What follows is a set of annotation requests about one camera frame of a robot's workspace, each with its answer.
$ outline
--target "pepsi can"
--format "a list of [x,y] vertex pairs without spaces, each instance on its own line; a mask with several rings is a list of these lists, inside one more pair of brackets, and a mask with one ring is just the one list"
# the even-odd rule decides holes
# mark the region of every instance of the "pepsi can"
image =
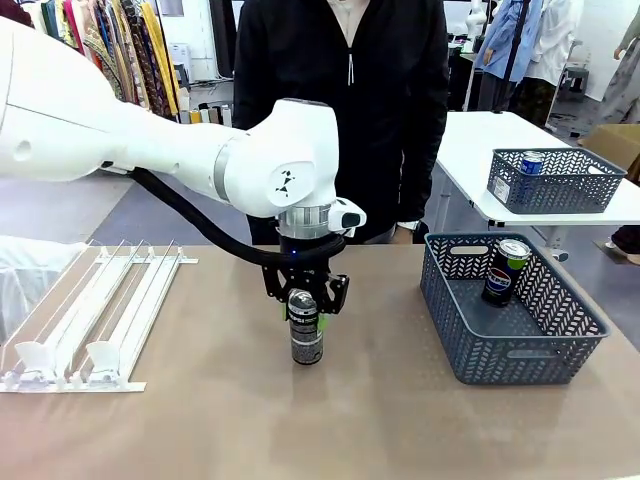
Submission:
[[502,240],[489,268],[482,299],[496,307],[507,306],[530,256],[531,249],[526,244],[518,240]]
[[542,171],[543,162],[543,153],[534,151],[524,152],[520,171],[529,175],[538,175],[540,171]]

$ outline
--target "clothing rack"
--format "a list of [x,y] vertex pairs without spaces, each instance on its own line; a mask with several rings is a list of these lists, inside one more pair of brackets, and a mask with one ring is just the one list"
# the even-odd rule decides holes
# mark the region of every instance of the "clothing rack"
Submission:
[[179,90],[161,20],[146,0],[18,0],[36,30],[85,56],[115,96],[176,118]]

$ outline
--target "plastic bag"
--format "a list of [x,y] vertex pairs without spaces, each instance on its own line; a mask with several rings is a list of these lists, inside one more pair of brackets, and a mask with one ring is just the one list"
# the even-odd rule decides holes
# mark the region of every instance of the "plastic bag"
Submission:
[[0,343],[27,318],[84,243],[0,236]]

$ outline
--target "table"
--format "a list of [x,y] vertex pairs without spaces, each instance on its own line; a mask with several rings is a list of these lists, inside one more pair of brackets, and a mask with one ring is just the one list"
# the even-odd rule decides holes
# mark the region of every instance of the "table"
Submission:
[[473,88],[473,80],[476,76],[476,68],[475,68],[475,63],[476,63],[476,58],[478,57],[477,53],[461,53],[460,54],[460,58],[463,58],[465,60],[469,60],[471,62],[471,73],[469,74],[469,83],[467,85],[467,94],[465,96],[464,99],[464,106],[462,107],[462,110],[464,112],[466,112],[467,110],[469,110],[469,101],[471,100],[471,92],[472,92],[472,88]]
[[260,269],[216,247],[185,250],[200,262],[178,270],[133,374],[147,391],[0,395],[3,480],[640,473],[640,356],[613,326],[570,386],[465,386],[418,289],[423,248],[350,247],[332,261],[351,276],[345,308],[324,359],[301,367]]
[[622,181],[603,213],[511,213],[487,190],[492,152],[496,148],[569,148],[569,145],[513,113],[449,113],[447,128],[438,153],[438,164],[447,174],[447,178],[438,202],[436,232],[443,231],[452,184],[486,220],[504,226],[551,226],[551,232],[546,235],[546,244],[553,249],[561,248],[571,225],[640,224],[640,188],[627,180]]

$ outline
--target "basket handle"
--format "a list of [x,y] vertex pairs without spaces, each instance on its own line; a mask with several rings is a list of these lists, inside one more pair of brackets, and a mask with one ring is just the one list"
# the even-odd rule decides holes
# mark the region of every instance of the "basket handle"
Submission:
[[482,256],[489,253],[489,247],[486,245],[457,245],[455,247],[451,247],[449,252],[451,255],[463,255],[465,257],[469,255]]
[[548,349],[526,350],[516,348],[508,350],[505,356],[512,360],[549,360],[558,356],[558,352]]

